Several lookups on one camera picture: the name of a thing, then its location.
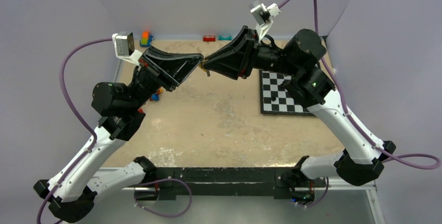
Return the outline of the yellow tag keyring with keys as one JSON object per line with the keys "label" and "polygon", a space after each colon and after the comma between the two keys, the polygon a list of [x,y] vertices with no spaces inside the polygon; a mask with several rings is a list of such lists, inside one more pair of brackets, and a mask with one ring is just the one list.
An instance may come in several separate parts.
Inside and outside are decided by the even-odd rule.
{"label": "yellow tag keyring with keys", "polygon": [[208,77],[211,76],[210,71],[209,71],[209,70],[206,70],[206,69],[202,66],[202,64],[199,64],[199,68],[201,68],[201,69],[206,73],[206,75],[207,75]]}

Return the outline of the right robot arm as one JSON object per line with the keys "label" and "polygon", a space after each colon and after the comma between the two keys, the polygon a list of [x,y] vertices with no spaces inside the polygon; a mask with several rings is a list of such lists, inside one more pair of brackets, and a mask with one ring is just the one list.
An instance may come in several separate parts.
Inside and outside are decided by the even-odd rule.
{"label": "right robot arm", "polygon": [[205,57],[201,68],[234,80],[247,78],[253,69],[289,76],[281,88],[320,119],[344,146],[337,154],[302,157],[292,173],[294,182],[305,186],[316,178],[340,177],[360,186],[380,176],[383,162],[396,146],[371,135],[345,109],[335,84],[317,66],[325,54],[326,48],[313,30],[301,29],[280,48],[260,42],[257,32],[245,26],[229,44]]}

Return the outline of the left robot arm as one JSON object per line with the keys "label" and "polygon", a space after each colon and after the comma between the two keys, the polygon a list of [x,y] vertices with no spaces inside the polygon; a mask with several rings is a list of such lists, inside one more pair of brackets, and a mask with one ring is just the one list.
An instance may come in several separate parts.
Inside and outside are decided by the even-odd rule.
{"label": "left robot arm", "polygon": [[104,162],[138,131],[145,113],[142,106],[159,89],[173,91],[202,62],[199,53],[175,54],[149,47],[116,47],[117,58],[134,64],[128,84],[100,82],[92,92],[92,108],[100,115],[89,128],[90,137],[81,150],[55,176],[34,185],[58,222],[76,223],[101,199],[127,186],[158,186],[156,166],[146,157],[136,157],[116,171],[96,176]]}

